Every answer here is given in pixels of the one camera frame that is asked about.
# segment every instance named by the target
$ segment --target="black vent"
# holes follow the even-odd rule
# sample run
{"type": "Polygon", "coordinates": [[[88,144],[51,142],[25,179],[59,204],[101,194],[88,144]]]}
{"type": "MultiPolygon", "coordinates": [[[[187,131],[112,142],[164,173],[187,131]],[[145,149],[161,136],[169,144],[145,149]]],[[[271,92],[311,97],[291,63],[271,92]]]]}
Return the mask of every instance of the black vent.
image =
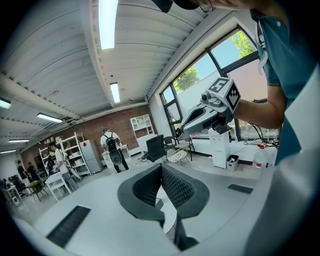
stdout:
{"type": "Polygon", "coordinates": [[[47,235],[51,242],[65,247],[67,242],[79,228],[91,209],[76,206],[55,228],[47,235]]]}

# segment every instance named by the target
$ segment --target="trash bin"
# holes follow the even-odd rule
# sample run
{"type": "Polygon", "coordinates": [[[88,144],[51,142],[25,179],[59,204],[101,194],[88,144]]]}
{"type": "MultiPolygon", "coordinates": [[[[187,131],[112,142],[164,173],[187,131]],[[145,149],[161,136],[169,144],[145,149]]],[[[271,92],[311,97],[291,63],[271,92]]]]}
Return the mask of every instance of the trash bin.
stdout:
{"type": "Polygon", "coordinates": [[[226,160],[226,169],[234,172],[237,169],[239,156],[231,154],[226,160]]]}

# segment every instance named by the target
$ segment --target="mesh chair back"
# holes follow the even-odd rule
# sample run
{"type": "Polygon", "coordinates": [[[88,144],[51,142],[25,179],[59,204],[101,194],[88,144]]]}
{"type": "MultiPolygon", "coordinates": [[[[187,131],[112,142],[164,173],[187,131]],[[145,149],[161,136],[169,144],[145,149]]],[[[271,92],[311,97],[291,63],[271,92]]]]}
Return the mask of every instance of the mesh chair back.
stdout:
{"type": "Polygon", "coordinates": [[[148,149],[148,157],[151,161],[155,161],[166,155],[163,135],[158,135],[157,137],[147,140],[146,146],[148,149]]]}

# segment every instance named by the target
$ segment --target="ceiling beam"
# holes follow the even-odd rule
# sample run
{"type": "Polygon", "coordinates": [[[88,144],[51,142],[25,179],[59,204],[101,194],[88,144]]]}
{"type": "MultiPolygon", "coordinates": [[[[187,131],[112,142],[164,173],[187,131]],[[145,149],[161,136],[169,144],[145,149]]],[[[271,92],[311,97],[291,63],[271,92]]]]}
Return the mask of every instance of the ceiling beam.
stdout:
{"type": "Polygon", "coordinates": [[[0,119],[0,129],[5,129],[5,128],[25,132],[25,131],[39,130],[42,128],[42,126],[34,123],[0,119]]]}
{"type": "MultiPolygon", "coordinates": [[[[96,41],[100,42],[100,38],[96,38],[94,31],[94,17],[93,17],[93,1],[92,0],[81,0],[80,1],[80,9],[81,9],[81,20],[82,20],[82,28],[83,34],[85,38],[86,46],[88,47],[88,51],[90,54],[90,58],[92,61],[93,68],[95,70],[96,76],[99,79],[100,85],[102,86],[102,90],[113,108],[115,105],[114,97],[112,96],[110,83],[105,78],[105,74],[103,72],[103,65],[101,60],[101,56],[98,54],[98,47],[96,41]]],[[[95,14],[95,19],[98,20],[98,14],[95,14]]]]}
{"type": "Polygon", "coordinates": [[[73,119],[80,119],[79,114],[68,111],[48,100],[45,100],[38,95],[32,93],[31,91],[23,88],[21,85],[15,83],[10,78],[4,74],[0,74],[0,86],[1,89],[5,90],[7,93],[14,95],[15,97],[27,102],[29,105],[35,107],[39,110],[45,110],[49,113],[57,113],[64,117],[70,117],[73,119]]]}

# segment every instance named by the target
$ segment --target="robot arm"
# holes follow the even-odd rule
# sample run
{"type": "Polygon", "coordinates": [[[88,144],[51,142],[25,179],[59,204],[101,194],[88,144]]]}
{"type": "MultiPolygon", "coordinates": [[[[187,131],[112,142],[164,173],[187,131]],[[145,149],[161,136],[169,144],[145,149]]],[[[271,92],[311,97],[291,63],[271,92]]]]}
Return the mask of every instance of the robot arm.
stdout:
{"type": "Polygon", "coordinates": [[[183,118],[181,131],[187,135],[209,128],[213,128],[219,134],[229,131],[231,127],[227,124],[232,121],[240,98],[233,79],[218,77],[201,94],[199,104],[191,108],[183,118]],[[225,116],[223,124],[219,123],[219,114],[225,116]]]}

